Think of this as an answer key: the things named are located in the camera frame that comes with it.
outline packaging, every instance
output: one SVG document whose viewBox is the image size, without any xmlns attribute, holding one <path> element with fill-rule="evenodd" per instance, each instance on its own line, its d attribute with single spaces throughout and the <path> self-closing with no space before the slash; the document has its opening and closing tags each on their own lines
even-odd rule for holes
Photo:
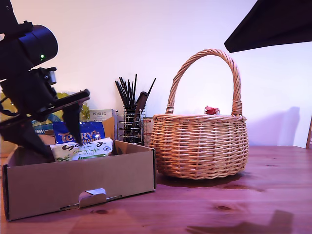
<svg viewBox="0 0 312 234">
<path fill-rule="evenodd" d="M 90 143 L 105 138 L 102 122 L 80 122 L 79 125 L 83 143 Z M 53 131 L 57 144 L 76 142 L 73 135 L 69 133 L 64 122 L 53 122 Z"/>
<path fill-rule="evenodd" d="M 114 119 L 103 124 L 106 135 L 114 138 Z M 44 141 L 52 139 L 44 135 Z M 154 149 L 117 140 L 111 156 L 63 163 L 17 148 L 2 167 L 6 219 L 82 208 L 154 191 L 155 164 Z"/>
<path fill-rule="evenodd" d="M 50 145 L 50 148 L 57 162 L 74 161 L 108 156 L 113 150 L 113 141 L 108 137 L 82 146 L 75 142 L 67 142 Z"/>
<path fill-rule="evenodd" d="M 154 120 L 152 117 L 143 118 L 143 142 L 144 146 L 149 146 L 153 131 Z"/>
<path fill-rule="evenodd" d="M 116 111 L 113 109 L 107 110 L 90 110 L 90 118 L 88 121 L 102 122 L 111 117 L 116 117 Z"/>
</svg>

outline snack packet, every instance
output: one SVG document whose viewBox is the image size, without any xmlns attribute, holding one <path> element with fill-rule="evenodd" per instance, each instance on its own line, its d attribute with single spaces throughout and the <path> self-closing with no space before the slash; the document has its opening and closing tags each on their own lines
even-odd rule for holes
<svg viewBox="0 0 312 234">
<path fill-rule="evenodd" d="M 113 150 L 113 141 L 108 137 L 79 146 L 75 142 L 50 145 L 58 162 L 108 156 Z"/>
<path fill-rule="evenodd" d="M 80 122 L 79 126 L 81 140 L 84 144 L 105 138 L 105 131 L 101 122 Z M 53 122 L 53 131 L 56 144 L 76 142 L 64 122 Z"/>
</svg>

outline cardboard box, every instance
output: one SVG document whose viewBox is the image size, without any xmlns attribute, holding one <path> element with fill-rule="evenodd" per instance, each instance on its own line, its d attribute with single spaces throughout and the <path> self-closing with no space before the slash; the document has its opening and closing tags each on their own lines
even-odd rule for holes
<svg viewBox="0 0 312 234">
<path fill-rule="evenodd" d="M 45 136 L 45 141 L 51 143 L 51 137 Z M 2 167 L 6 219 L 82 208 L 154 191 L 155 162 L 154 149 L 117 140 L 111 156 L 68 162 L 55 162 L 53 157 L 43 158 L 19 147 Z"/>
</svg>

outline wood grain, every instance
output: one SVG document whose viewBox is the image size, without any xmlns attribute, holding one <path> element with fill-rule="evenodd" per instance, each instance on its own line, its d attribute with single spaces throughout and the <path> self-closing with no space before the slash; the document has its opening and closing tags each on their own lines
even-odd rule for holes
<svg viewBox="0 0 312 234">
<path fill-rule="evenodd" d="M 250 147 L 246 169 L 212 180 L 157 175 L 155 192 L 12 222 L 2 234 L 310 234 L 312 151 Z"/>
</svg>

